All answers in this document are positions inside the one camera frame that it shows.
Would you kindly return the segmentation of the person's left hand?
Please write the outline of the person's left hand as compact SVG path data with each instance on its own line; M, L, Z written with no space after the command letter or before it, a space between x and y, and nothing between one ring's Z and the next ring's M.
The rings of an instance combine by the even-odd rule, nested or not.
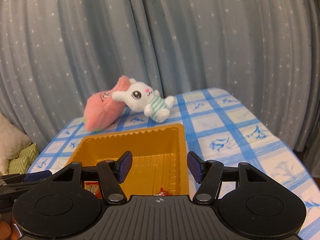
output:
M4 220L0 221L0 240L19 240L20 238L21 234L14 220L11 220L10 223Z

